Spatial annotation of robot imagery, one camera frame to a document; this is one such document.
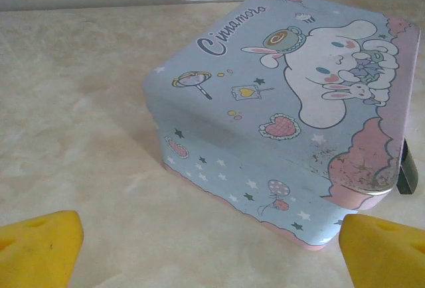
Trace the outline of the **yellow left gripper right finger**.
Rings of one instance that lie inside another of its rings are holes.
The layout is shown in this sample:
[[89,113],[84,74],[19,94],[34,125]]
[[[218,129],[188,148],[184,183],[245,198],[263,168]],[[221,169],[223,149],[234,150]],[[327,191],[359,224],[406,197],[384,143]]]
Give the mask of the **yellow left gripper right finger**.
[[354,288],[425,288],[425,230],[349,214],[339,247]]

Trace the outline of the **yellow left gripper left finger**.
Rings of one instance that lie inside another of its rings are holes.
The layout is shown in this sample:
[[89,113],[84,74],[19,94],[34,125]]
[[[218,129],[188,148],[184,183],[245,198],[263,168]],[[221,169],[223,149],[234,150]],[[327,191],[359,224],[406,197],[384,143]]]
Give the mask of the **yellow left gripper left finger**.
[[73,210],[0,226],[0,288],[67,288],[83,241]]

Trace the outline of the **blue pink cartoon tin box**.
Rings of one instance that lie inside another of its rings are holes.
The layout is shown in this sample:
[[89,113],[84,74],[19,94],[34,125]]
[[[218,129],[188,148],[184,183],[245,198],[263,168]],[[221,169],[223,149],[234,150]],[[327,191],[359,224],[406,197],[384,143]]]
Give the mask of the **blue pink cartoon tin box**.
[[145,77],[166,169],[321,249],[397,184],[420,29],[325,0],[245,0]]

